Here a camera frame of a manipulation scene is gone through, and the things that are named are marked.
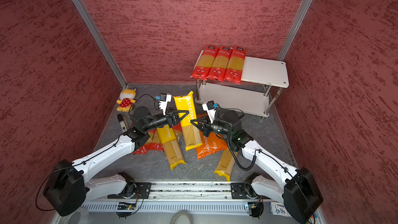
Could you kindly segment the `red spaghetti bag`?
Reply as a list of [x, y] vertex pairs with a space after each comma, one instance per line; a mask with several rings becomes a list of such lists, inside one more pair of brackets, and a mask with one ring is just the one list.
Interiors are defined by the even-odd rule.
[[218, 51], [219, 47], [207, 45], [200, 55], [191, 77], [194, 79], [205, 80], [210, 72]]
[[231, 57], [227, 66], [224, 80], [236, 84], [241, 83], [244, 63], [246, 58], [246, 49], [237, 46], [233, 47]]
[[222, 82], [224, 80], [231, 54], [232, 48], [225, 46], [220, 47], [210, 71], [206, 76], [207, 80], [215, 80], [218, 82]]

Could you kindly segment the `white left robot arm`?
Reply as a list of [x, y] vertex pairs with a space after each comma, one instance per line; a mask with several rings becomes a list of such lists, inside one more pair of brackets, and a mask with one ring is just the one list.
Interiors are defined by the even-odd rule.
[[127, 173], [96, 179], [95, 175], [116, 160], [141, 148], [150, 138], [149, 132], [164, 126], [178, 125], [188, 110], [169, 110], [157, 115], [140, 106], [130, 116], [131, 127], [107, 146], [69, 162], [58, 162], [49, 175], [43, 195], [60, 216], [67, 216], [84, 203], [105, 196], [138, 198], [135, 180]]

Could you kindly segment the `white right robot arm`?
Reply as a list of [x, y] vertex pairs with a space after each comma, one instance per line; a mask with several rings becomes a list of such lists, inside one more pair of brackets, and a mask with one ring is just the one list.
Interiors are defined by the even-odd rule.
[[284, 205], [287, 212], [301, 224], [314, 224], [313, 215], [324, 199], [311, 173], [305, 167], [291, 166], [264, 149], [241, 126], [241, 116], [234, 110], [220, 107], [208, 111], [207, 117], [192, 119], [191, 124], [204, 136], [221, 135], [239, 168], [261, 168], [270, 179], [254, 174], [249, 183], [258, 196], [268, 197]]

